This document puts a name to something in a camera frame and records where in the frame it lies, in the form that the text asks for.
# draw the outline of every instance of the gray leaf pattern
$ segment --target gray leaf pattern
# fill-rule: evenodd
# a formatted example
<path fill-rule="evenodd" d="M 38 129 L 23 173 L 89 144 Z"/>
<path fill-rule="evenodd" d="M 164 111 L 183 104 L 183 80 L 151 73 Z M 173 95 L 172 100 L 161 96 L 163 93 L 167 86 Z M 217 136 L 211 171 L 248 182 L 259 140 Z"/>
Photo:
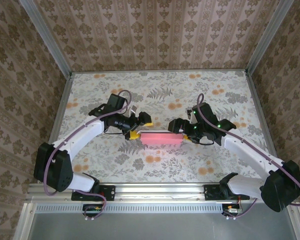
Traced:
<path fill-rule="evenodd" d="M 76 128 L 88 113 L 108 101 L 110 94 L 131 91 L 133 105 L 151 115 L 153 126 L 139 130 L 167 130 L 171 120 L 188 119 L 187 109 L 204 93 L 219 119 L 228 119 L 241 133 L 266 149 L 263 132 L 244 72 L 165 71 L 76 73 L 59 137 Z M 109 133 L 118 129 L 110 128 Z M 102 182 L 217 182 L 231 172 L 257 177 L 243 160 L 217 144 L 143 145 L 122 135 L 101 134 L 74 158 L 73 170 Z"/>

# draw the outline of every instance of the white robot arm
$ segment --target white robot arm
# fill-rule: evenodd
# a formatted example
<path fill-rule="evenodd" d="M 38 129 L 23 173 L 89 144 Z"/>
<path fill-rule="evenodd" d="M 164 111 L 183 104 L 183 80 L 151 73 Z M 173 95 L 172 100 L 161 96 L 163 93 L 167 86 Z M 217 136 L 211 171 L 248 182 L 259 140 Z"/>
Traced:
<path fill-rule="evenodd" d="M 40 145 L 34 167 L 34 177 L 45 182 L 46 174 L 46 184 L 58 192 L 71 189 L 98 193 L 99 181 L 88 174 L 73 172 L 72 161 L 88 142 L 108 130 L 109 127 L 121 130 L 128 140 L 127 136 L 130 131 L 138 126 L 152 123 L 150 115 L 146 112 L 140 112 L 136 117 L 135 107 L 132 107 L 129 116 L 118 113 L 123 109 L 125 102 L 128 101 L 124 97 L 111 94 L 107 104 L 102 104 L 89 112 L 89 116 L 82 124 L 68 135 L 52 144 L 44 142 Z"/>
<path fill-rule="evenodd" d="M 292 160 L 284 162 L 268 154 L 252 141 L 244 139 L 233 123 L 226 119 L 219 121 L 209 104 L 205 102 L 198 102 L 198 105 L 187 113 L 190 121 L 174 119 L 169 123 L 168 130 L 172 133 L 179 133 L 182 130 L 183 134 L 195 144 L 205 145 L 200 143 L 200 140 L 207 137 L 210 141 L 237 154 L 260 176 L 251 178 L 230 173 L 213 190 L 209 185 L 204 186 L 206 200 L 234 200 L 238 195 L 246 195 L 261 199 L 269 208 L 280 212 L 300 196 L 300 187 L 295 182 L 300 184 L 300 170 L 295 162 Z"/>

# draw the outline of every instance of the floral tablecloth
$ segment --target floral tablecloth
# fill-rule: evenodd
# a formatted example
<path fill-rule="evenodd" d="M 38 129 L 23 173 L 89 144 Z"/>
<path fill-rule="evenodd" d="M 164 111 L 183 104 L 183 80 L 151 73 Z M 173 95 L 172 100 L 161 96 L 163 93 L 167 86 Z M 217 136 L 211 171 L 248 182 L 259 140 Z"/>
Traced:
<path fill-rule="evenodd" d="M 88 112 L 106 103 L 111 93 L 132 92 L 132 104 L 151 115 L 153 127 L 167 130 L 174 118 L 187 117 L 199 93 L 219 119 L 233 122 L 243 135 L 266 148 L 263 132 L 243 71 L 167 71 L 75 74 L 59 137 L 77 127 Z M 143 145 L 122 135 L 101 134 L 89 142 L 72 162 L 101 182 L 218 182 L 231 172 L 257 177 L 242 159 L 214 144 L 185 141 L 181 146 Z"/>

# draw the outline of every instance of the gray floor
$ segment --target gray floor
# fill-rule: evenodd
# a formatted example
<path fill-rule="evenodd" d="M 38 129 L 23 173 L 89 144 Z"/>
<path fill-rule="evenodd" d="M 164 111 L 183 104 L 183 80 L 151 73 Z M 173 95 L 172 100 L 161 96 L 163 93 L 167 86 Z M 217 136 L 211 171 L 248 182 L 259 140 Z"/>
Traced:
<path fill-rule="evenodd" d="M 32 240 L 295 240 L 286 211 L 257 204 L 248 215 L 226 220 L 215 213 L 104 214 L 85 221 L 81 214 L 36 214 Z"/>

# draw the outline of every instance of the metal corner post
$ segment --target metal corner post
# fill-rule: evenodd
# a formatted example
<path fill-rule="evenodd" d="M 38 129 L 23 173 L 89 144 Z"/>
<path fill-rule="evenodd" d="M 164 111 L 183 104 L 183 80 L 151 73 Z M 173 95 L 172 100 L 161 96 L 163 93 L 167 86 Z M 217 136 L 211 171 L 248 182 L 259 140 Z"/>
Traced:
<path fill-rule="evenodd" d="M 55 142 L 56 140 L 58 140 L 62 120 L 64 118 L 64 114 L 65 114 L 66 106 L 67 106 L 68 99 L 69 99 L 69 96 L 70 96 L 70 93 L 71 93 L 73 82 L 74 82 L 74 75 L 72 74 L 67 79 L 67 81 L 65 82 L 62 97 L 60 99 L 59 108 L 58 108 L 58 111 L 56 112 L 55 120 L 54 120 L 52 131 L 51 131 L 51 135 L 50 135 L 50 138 L 49 138 L 49 143 L 50 144 Z"/>
<path fill-rule="evenodd" d="M 252 80 L 251 74 L 249 72 L 247 73 L 246 80 L 247 80 L 249 88 L 250 88 L 251 96 L 252 96 L 252 99 L 253 99 L 253 102 L 255 105 L 256 113 L 257 113 L 259 121 L 260 121 L 261 129 L 263 131 L 264 140 L 265 140 L 266 146 L 268 148 L 268 151 L 270 154 L 277 157 L 275 145 L 274 145 L 271 135 L 270 135 L 267 121 L 266 121 L 264 112 L 262 110 L 260 100 L 258 98 L 257 90 L 256 90 L 255 84 Z"/>
<path fill-rule="evenodd" d="M 256 46 L 248 65 L 246 66 L 247 71 L 252 75 L 255 71 L 258 63 L 260 62 L 262 56 L 266 52 L 270 42 L 274 38 L 278 28 L 280 27 L 282 21 L 284 20 L 287 12 L 289 11 L 291 5 L 294 3 L 294 0 L 281 0 L 278 3 L 267 27 L 264 30 L 264 33 L 261 39 Z"/>
<path fill-rule="evenodd" d="M 13 240 L 26 240 L 29 237 L 34 220 L 36 203 L 24 203 L 18 225 L 15 229 Z"/>
<path fill-rule="evenodd" d="M 71 74 L 71 68 L 68 65 L 62 51 L 59 49 L 53 34 L 50 32 L 45 20 L 40 14 L 36 4 L 33 0 L 20 0 L 21 5 L 25 9 L 26 13 L 29 15 L 31 21 L 33 22 L 37 32 L 40 34 L 45 45 L 49 49 L 52 57 L 54 58 L 56 64 L 59 66 L 61 72 L 67 79 Z"/>

